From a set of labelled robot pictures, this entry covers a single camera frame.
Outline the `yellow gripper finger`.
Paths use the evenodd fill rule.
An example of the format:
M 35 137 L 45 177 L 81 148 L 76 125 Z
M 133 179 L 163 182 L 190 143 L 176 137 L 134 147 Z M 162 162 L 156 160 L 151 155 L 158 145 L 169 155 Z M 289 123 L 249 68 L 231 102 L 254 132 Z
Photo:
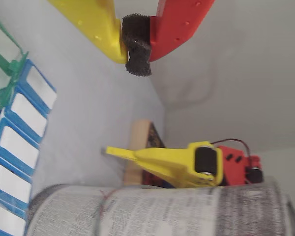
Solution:
M 127 63 L 127 49 L 121 36 L 113 0 L 49 1 L 102 53 L 116 63 Z

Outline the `idle gripper yellow finger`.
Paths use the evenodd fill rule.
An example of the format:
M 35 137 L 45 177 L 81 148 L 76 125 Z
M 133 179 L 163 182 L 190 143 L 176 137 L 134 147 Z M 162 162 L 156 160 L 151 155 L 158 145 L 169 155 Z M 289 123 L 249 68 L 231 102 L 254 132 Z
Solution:
M 195 149 L 170 149 L 152 147 L 127 150 L 106 147 L 106 153 L 140 166 L 142 169 L 164 179 L 175 188 L 213 186 L 213 176 L 195 170 Z

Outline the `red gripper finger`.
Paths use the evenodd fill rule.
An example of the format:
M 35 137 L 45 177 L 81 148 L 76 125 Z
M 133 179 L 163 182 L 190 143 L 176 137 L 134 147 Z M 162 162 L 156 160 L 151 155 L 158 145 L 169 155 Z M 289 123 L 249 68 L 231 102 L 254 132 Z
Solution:
M 154 16 L 130 14 L 122 19 L 122 40 L 128 50 L 126 70 L 150 76 L 150 64 L 163 58 L 196 32 L 213 0 L 160 0 Z

